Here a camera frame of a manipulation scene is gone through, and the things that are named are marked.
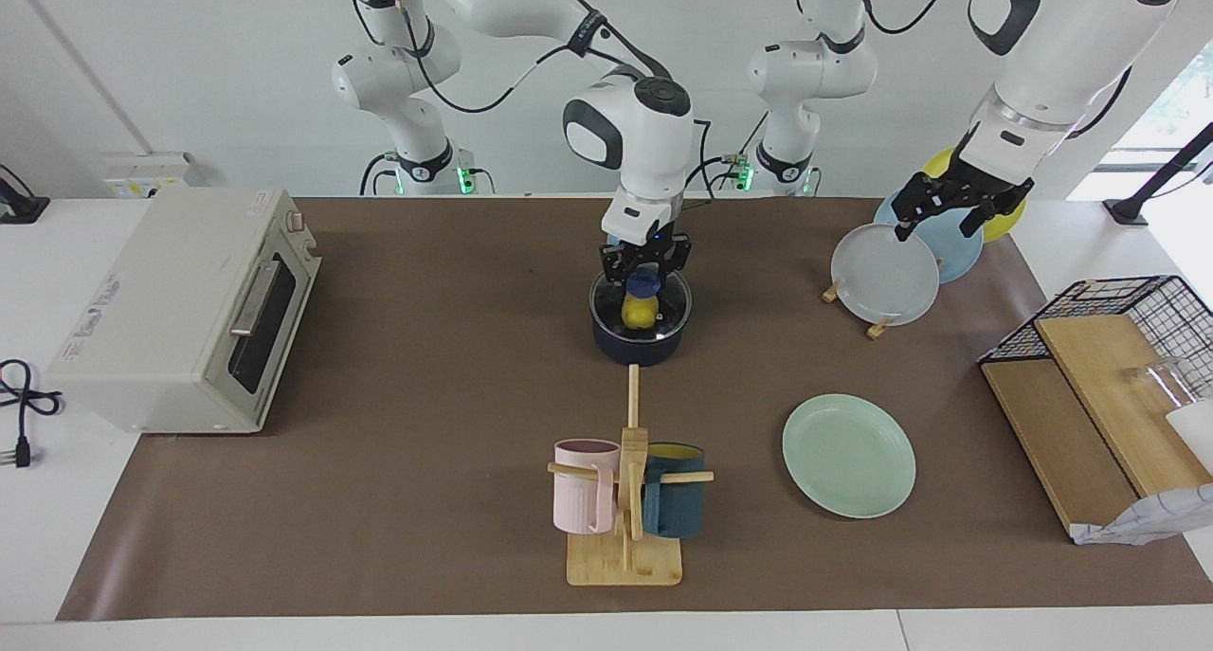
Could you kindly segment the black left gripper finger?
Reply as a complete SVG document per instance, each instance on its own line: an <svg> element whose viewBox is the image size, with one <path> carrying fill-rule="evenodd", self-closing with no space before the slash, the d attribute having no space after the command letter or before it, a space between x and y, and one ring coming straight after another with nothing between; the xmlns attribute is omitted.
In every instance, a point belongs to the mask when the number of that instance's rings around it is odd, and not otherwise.
<svg viewBox="0 0 1213 651"><path fill-rule="evenodd" d="M892 201L896 216L896 228L894 228L896 240L906 242L923 221L945 213L951 207L950 190L949 179L915 172Z"/></svg>
<svg viewBox="0 0 1213 651"><path fill-rule="evenodd" d="M1026 210L1027 193L1033 189L1035 179L1025 179L1021 185L983 198L983 202L970 209L961 221L962 236L983 235L983 241L997 241L1008 235L1010 229L1023 219Z"/></svg>

